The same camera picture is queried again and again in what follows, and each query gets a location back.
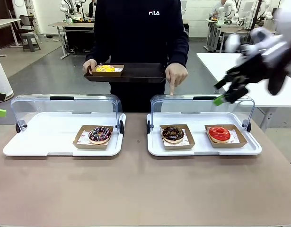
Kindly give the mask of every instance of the person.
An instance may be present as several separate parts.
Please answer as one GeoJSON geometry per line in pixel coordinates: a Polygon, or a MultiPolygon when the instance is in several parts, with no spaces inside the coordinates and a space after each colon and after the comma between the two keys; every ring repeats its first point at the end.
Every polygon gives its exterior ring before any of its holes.
{"type": "MultiPolygon", "coordinates": [[[[187,77],[189,51],[180,0],[98,0],[95,13],[95,44],[83,69],[111,63],[161,63],[166,68],[170,94],[187,77]]],[[[124,112],[150,112],[150,99],[164,94],[162,83],[110,83],[124,112]]]]}
{"type": "Polygon", "coordinates": [[[212,11],[210,13],[210,17],[219,17],[219,13],[218,13],[218,9],[220,7],[223,7],[224,4],[226,3],[226,0],[220,0],[213,8],[212,11]]]}
{"type": "Polygon", "coordinates": [[[92,0],[88,7],[88,17],[93,18],[95,16],[96,1],[92,0]]]}

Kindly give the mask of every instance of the sleeve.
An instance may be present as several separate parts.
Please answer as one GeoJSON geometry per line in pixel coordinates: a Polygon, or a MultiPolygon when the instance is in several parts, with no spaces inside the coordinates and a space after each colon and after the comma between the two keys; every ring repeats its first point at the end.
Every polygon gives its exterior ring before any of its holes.
{"type": "Polygon", "coordinates": [[[98,0],[94,24],[94,47],[86,56],[86,61],[94,59],[98,64],[106,62],[111,55],[109,27],[106,24],[106,0],[98,0]]]}
{"type": "Polygon", "coordinates": [[[212,8],[212,12],[210,13],[210,17],[213,17],[213,14],[217,11],[217,5],[212,8]]]}
{"type": "Polygon", "coordinates": [[[168,64],[185,66],[189,51],[188,36],[184,31],[180,0],[170,0],[167,23],[168,64]]]}

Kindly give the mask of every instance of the white plastic tray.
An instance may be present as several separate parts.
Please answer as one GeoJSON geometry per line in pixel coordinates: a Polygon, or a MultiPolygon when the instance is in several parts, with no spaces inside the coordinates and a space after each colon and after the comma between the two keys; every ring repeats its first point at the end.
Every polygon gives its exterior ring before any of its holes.
{"type": "MultiPolygon", "coordinates": [[[[123,124],[125,119],[125,114],[121,114],[123,124]]],[[[35,115],[27,123],[27,128],[15,135],[3,153],[6,156],[113,156],[120,152],[123,140],[115,126],[115,113],[43,112],[35,115]],[[73,145],[84,124],[114,126],[106,150],[78,149],[73,145]]]]}
{"type": "Polygon", "coordinates": [[[241,121],[229,112],[201,113],[154,113],[154,128],[147,135],[148,150],[155,156],[193,156],[193,155],[258,155],[262,148],[255,138],[242,128],[241,121]],[[165,124],[187,124],[195,141],[189,150],[165,150],[159,129],[165,124]],[[242,148],[213,148],[206,134],[206,124],[234,124],[242,132],[247,144],[242,148]]]}

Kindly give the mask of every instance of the stool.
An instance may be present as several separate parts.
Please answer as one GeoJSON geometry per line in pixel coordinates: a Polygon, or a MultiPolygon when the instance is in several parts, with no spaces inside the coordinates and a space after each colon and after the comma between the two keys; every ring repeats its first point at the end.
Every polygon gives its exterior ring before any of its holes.
{"type": "Polygon", "coordinates": [[[23,51],[25,51],[24,49],[30,49],[31,52],[35,52],[35,48],[39,48],[41,50],[34,34],[29,34],[29,33],[21,34],[21,40],[22,39],[26,39],[27,41],[27,45],[23,45],[23,42],[22,42],[23,51]],[[32,42],[33,38],[35,39],[37,44],[33,44],[32,42]]]}

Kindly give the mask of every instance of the cuff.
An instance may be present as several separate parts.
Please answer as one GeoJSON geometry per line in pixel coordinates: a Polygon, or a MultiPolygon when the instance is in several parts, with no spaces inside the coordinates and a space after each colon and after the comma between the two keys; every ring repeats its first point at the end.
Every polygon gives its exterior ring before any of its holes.
{"type": "Polygon", "coordinates": [[[179,63],[186,67],[186,56],[182,53],[176,53],[172,56],[172,58],[169,60],[168,65],[172,63],[179,63]]]}
{"type": "Polygon", "coordinates": [[[91,53],[89,53],[88,55],[86,55],[85,61],[88,61],[89,59],[94,59],[96,62],[98,62],[91,53]]]}

